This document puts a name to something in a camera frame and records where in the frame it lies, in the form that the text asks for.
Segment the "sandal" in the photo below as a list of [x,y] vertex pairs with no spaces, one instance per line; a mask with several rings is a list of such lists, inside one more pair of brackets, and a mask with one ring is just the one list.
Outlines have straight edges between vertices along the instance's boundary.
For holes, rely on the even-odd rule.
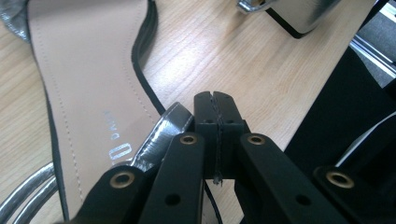
[[[167,149],[170,136],[184,132],[192,116],[180,104],[164,113],[139,66],[157,27],[155,2],[32,0],[28,12],[48,97],[55,174],[69,220],[103,173],[138,151],[154,150],[147,141]],[[172,114],[178,132],[146,140],[163,130],[159,127]],[[143,170],[150,166],[142,164],[161,162],[164,150],[154,158],[146,154],[134,158]]]

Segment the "shoe insole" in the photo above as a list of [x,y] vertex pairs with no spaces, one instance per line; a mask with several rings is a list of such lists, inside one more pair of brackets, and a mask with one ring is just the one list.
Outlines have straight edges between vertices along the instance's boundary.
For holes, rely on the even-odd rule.
[[147,11],[148,0],[29,2],[70,217],[105,171],[134,156],[160,117],[131,60]]

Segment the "wooden table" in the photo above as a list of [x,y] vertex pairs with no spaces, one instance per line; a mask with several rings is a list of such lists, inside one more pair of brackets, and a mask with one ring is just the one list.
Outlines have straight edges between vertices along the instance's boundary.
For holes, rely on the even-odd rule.
[[[192,111],[201,91],[231,94],[250,129],[285,148],[375,0],[342,1],[311,34],[294,39],[265,12],[234,1],[158,0],[158,34],[144,72],[161,102]],[[51,161],[44,90],[30,45],[0,28],[0,202]],[[242,212],[233,181],[210,186],[224,223]],[[55,194],[34,223],[62,220]]]

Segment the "silver metallic strap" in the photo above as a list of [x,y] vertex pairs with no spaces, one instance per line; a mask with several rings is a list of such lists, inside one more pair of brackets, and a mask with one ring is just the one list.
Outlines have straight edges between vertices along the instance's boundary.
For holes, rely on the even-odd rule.
[[139,148],[131,165],[146,172],[161,163],[172,138],[186,132],[193,119],[192,114],[180,103],[173,104],[163,113],[160,120]]
[[27,2],[28,0],[0,0],[0,19],[10,32],[29,42]]
[[336,167],[341,166],[344,161],[347,160],[347,158],[350,157],[350,155],[353,154],[353,152],[355,152],[355,150],[361,145],[361,143],[383,122],[387,121],[387,119],[392,118],[393,116],[396,116],[396,112],[391,113],[389,116],[387,116],[386,118],[382,119],[381,121],[379,121],[375,126],[373,126],[371,129],[369,129],[367,132],[365,132],[364,134],[362,134],[360,137],[358,137],[350,146],[349,148],[346,150],[346,152],[343,154],[343,156],[341,157],[341,159],[335,164]]
[[29,201],[14,223],[27,223],[57,190],[52,162],[40,168],[21,183],[0,204],[0,223],[7,223],[21,204],[42,184],[47,184]]
[[237,0],[236,7],[244,14],[267,10],[276,0],[266,0],[253,4],[254,0]]

